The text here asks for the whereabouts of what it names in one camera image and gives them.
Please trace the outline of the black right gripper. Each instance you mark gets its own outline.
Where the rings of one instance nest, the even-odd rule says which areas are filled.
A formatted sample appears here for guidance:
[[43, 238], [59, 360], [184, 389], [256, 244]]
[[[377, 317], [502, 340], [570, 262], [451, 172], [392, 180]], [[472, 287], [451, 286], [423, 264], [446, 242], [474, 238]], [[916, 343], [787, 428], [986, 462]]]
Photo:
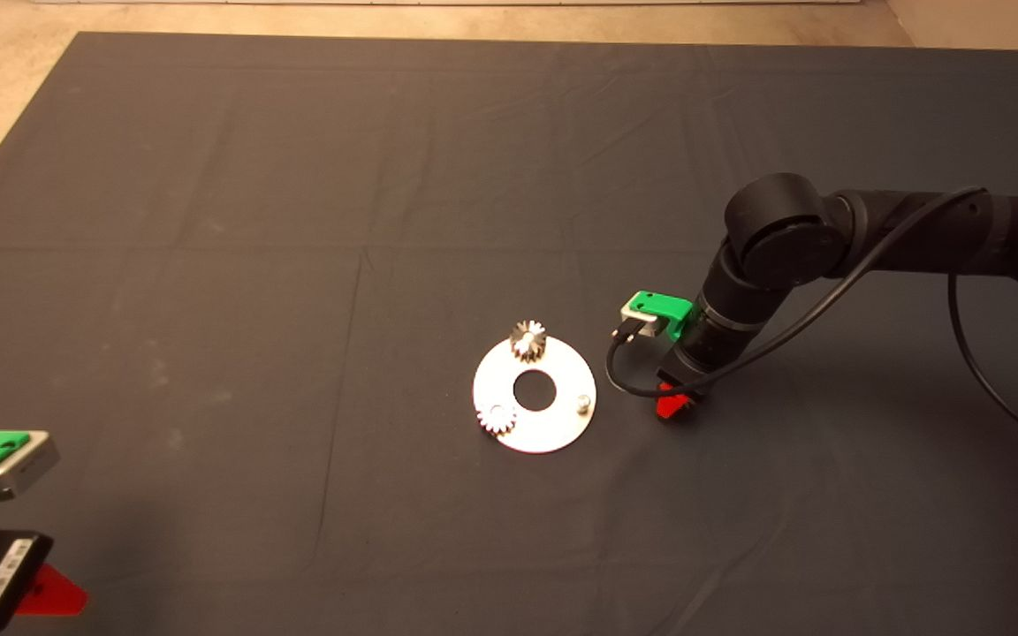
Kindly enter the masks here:
[[[659, 360], [656, 377], [663, 386], [675, 388], [698, 382], [730, 365], [741, 355], [741, 342], [706, 341], [684, 346], [682, 341], [674, 343]], [[696, 401], [694, 396], [678, 394], [656, 398], [656, 418], [658, 421], [691, 421], [694, 418]]]

